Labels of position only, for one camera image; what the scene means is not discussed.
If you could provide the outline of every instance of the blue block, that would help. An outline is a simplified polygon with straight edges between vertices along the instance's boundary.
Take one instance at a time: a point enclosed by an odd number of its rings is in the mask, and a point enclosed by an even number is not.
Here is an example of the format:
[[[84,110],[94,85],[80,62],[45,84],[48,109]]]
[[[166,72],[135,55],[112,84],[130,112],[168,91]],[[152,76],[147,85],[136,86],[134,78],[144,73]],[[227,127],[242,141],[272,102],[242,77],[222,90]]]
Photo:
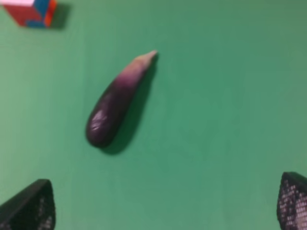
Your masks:
[[[44,19],[48,10],[50,0],[35,0],[34,7],[42,15]]]
[[[27,21],[26,25],[32,28],[45,28],[46,27],[43,22],[37,22],[37,21]]]

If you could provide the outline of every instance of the green surface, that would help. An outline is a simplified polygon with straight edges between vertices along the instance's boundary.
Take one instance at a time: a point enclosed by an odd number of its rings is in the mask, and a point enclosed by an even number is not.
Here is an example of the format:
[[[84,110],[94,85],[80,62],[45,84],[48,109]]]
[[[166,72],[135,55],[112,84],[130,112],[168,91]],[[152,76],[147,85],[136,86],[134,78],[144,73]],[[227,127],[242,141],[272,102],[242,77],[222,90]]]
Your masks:
[[[307,175],[307,2],[66,3],[62,30],[0,10],[0,202],[49,178],[57,230],[278,230],[282,172]],[[152,49],[121,151],[92,148],[96,100]]]

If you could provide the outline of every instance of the black mesh object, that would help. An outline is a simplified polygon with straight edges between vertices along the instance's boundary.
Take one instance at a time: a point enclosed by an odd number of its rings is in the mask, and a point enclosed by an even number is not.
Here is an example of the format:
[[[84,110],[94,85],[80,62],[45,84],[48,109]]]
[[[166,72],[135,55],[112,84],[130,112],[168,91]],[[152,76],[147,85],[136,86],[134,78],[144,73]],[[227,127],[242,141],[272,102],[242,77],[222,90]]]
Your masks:
[[[282,230],[307,230],[307,178],[295,172],[283,173],[277,218]]]
[[[0,206],[0,230],[53,230],[55,223],[50,180],[37,180]]]

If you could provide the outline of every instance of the eggplant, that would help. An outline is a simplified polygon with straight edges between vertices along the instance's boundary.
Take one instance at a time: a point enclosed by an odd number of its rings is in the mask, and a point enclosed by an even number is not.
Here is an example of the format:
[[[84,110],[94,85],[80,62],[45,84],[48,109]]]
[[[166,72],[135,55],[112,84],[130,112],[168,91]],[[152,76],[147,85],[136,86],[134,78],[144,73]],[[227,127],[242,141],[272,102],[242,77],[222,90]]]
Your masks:
[[[157,51],[154,50],[136,57],[99,98],[86,125],[86,138],[92,146],[102,148],[111,144],[156,55]]]

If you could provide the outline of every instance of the toy block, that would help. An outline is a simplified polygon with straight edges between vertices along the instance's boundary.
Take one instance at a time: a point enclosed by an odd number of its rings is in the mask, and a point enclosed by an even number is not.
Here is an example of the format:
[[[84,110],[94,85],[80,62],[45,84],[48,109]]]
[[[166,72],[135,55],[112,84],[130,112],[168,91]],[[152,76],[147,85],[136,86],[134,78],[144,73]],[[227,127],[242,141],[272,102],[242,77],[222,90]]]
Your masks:
[[[56,0],[0,0],[20,26],[49,27],[57,6]]]

